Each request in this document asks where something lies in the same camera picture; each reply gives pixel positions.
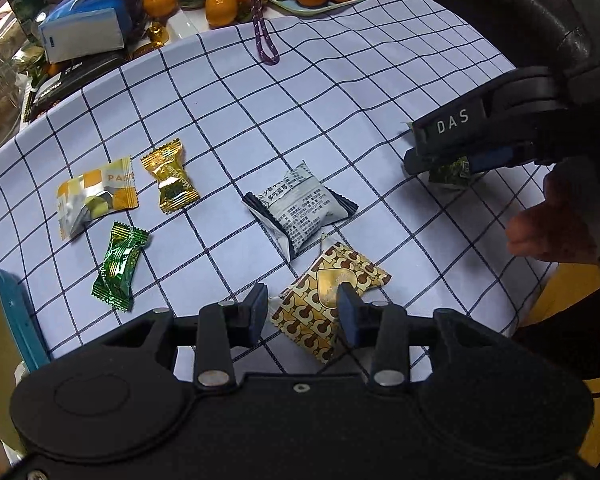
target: fruit plate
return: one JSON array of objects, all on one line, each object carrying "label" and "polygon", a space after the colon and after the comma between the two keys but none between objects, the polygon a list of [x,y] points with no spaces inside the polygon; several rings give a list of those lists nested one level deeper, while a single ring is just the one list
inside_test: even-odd
[{"label": "fruit plate", "polygon": [[359,2],[363,2],[364,0],[349,0],[348,2],[342,2],[341,4],[335,4],[333,2],[329,2],[323,4],[318,7],[305,7],[300,5],[295,0],[269,0],[272,4],[279,6],[281,9],[285,9],[296,16],[314,16],[315,14],[320,14],[321,12],[326,12],[327,10],[337,9],[339,7],[344,7],[351,4],[356,4]]}]

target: box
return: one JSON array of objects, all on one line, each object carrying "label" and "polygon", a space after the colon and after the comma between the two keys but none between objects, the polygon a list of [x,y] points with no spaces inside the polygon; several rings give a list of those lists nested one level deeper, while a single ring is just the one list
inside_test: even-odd
[{"label": "box", "polygon": [[46,59],[57,63],[123,48],[142,22],[142,0],[64,0],[39,31]]}]

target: gold wrapped candy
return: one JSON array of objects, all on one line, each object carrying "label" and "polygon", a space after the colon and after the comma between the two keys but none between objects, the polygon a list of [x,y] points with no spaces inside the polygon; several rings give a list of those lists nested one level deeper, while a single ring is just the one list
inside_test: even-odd
[{"label": "gold wrapped candy", "polygon": [[144,168],[158,181],[163,213],[173,213],[200,198],[182,167],[183,152],[181,140],[173,139],[141,159]]},{"label": "gold wrapped candy", "polygon": [[280,306],[271,316],[276,327],[323,363],[332,357],[336,343],[338,286],[350,283],[362,296],[369,288],[386,285],[391,279],[343,243],[326,245],[327,250],[309,270],[280,294]]}]

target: purple rope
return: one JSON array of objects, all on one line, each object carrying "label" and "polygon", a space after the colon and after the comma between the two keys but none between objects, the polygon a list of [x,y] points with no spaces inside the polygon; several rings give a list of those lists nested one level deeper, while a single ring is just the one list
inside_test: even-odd
[{"label": "purple rope", "polygon": [[[258,54],[260,55],[260,59],[264,64],[267,65],[275,65],[280,62],[280,54],[276,49],[276,46],[271,41],[271,37],[269,36],[269,31],[267,30],[267,25],[264,22],[264,18],[262,17],[262,0],[251,0],[251,12],[253,19],[253,28],[255,30],[256,35],[256,47],[258,48]],[[262,47],[262,38],[264,37],[264,41],[267,43],[269,50],[272,53],[272,57],[269,57]]]}]

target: tablecloth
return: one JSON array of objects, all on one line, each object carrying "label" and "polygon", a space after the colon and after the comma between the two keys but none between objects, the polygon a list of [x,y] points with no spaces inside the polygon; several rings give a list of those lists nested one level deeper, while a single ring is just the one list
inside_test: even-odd
[{"label": "tablecloth", "polygon": [[[450,307],[503,333],[517,325],[550,266],[512,258],[504,226],[542,200],[547,168],[490,171],[449,193],[401,167],[413,146],[407,121],[511,70],[510,62],[432,0],[367,0],[267,25],[281,54],[275,66],[259,62],[251,24],[192,36],[88,85],[0,149],[0,267],[21,281],[53,357],[155,307],[191,315],[240,300],[257,282],[277,294],[318,256],[323,233],[393,275],[366,300],[392,300],[422,316]],[[174,137],[202,198],[166,216],[139,159]],[[125,155],[140,207],[63,242],[58,185]],[[303,160],[360,208],[288,263],[240,199]],[[151,233],[131,313],[91,295],[114,221]],[[368,354],[357,350],[321,365],[270,323],[256,348],[233,352],[238,375],[368,367]],[[180,349],[179,377],[190,380],[193,357],[193,348]],[[411,357],[414,377],[425,376],[426,349]]]}]

